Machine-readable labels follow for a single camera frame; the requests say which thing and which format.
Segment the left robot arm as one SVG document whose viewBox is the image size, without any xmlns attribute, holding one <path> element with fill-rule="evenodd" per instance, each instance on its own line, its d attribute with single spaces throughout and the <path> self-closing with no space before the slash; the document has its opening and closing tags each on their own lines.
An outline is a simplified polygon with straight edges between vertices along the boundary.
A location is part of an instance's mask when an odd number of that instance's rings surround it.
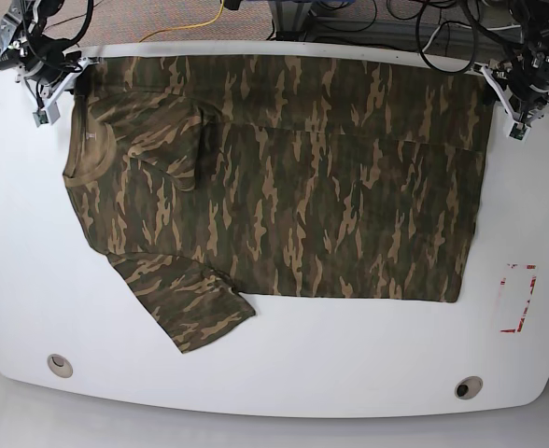
<svg viewBox="0 0 549 448">
<path fill-rule="evenodd" d="M 481 15 L 472 13 L 468 1 L 422 1 L 414 15 L 416 53 L 438 73 L 482 76 L 490 88 L 490 98 L 500 102 L 507 115 L 506 135 L 523 141 L 532 123 L 549 110 L 549 1 L 506 1 L 504 5 L 514 24 L 488 28 Z M 472 33 L 472 54 L 458 70 L 442 69 L 427 56 L 437 34 L 452 23 L 440 23 L 423 43 L 421 22 L 431 7 L 458 8 L 466 19 L 454 22 Z"/>
</svg>

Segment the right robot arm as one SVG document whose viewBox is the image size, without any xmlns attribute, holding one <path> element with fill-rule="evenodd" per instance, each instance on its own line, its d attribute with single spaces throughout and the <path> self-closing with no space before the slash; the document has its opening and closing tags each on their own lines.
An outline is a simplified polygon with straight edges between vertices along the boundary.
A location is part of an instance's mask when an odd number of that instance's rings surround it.
<svg viewBox="0 0 549 448">
<path fill-rule="evenodd" d="M 48 18 L 63 7 L 62 1 L 13 1 L 0 21 L 0 71 L 13 69 L 16 82 L 35 104 L 38 126 L 50 125 L 60 117 L 59 97 L 71 91 L 77 77 L 98 61 L 74 51 L 91 23 L 95 4 L 86 3 L 83 23 L 71 38 L 45 35 Z"/>
</svg>

